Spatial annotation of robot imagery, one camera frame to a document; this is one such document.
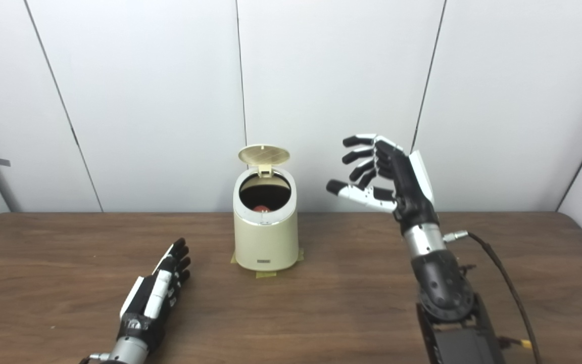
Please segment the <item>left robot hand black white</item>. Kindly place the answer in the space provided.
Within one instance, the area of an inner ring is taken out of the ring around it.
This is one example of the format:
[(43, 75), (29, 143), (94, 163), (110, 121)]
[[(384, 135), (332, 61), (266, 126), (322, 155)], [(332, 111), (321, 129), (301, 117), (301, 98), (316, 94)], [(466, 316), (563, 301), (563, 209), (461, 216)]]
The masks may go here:
[(120, 310), (118, 337), (133, 337), (152, 354), (165, 337), (165, 324), (176, 305), (182, 285), (191, 276), (184, 238), (179, 238), (162, 256), (151, 275), (139, 276)]

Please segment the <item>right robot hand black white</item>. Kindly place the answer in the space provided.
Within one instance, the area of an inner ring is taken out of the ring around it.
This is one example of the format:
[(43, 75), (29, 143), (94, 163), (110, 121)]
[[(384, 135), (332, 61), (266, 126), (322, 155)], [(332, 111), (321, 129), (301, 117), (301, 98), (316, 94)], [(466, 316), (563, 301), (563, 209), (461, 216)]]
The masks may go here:
[(349, 181), (331, 179), (326, 191), (369, 209), (391, 213), (402, 231), (423, 224), (439, 225), (429, 177), (418, 152), (406, 154), (379, 134), (355, 134), (343, 140), (352, 148), (343, 164), (361, 162)]

